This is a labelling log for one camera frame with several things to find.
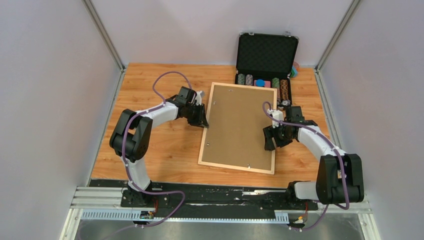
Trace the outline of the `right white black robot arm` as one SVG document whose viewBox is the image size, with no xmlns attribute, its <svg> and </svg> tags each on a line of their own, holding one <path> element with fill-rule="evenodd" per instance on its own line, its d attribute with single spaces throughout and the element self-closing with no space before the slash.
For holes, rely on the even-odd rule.
<svg viewBox="0 0 424 240">
<path fill-rule="evenodd" d="M 289 106 L 281 111 L 271 109 L 271 104 L 266 101 L 262 110 L 272 120 L 270 126 L 263 128 L 266 151 L 297 141 L 318 161 L 316 181 L 289 183 L 285 201 L 290 208 L 298 209 L 310 200 L 347 210 L 351 203 L 364 200 L 362 159 L 358 154 L 347 153 L 333 143 L 315 121 L 304 118 L 299 106 Z"/>
</svg>

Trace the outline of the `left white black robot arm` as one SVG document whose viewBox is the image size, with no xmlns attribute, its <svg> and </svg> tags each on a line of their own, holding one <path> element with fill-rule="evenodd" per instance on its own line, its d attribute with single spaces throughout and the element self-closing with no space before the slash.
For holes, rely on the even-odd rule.
<svg viewBox="0 0 424 240">
<path fill-rule="evenodd" d="M 145 163 L 152 130 L 180 118 L 191 126 L 208 128 L 204 95 L 203 91 L 183 86 L 178 94 L 164 98 L 157 106 L 139 111 L 125 109 L 121 113 L 109 145 L 121 158 L 128 176 L 128 192 L 140 206 L 149 206 L 155 195 Z"/>
</svg>

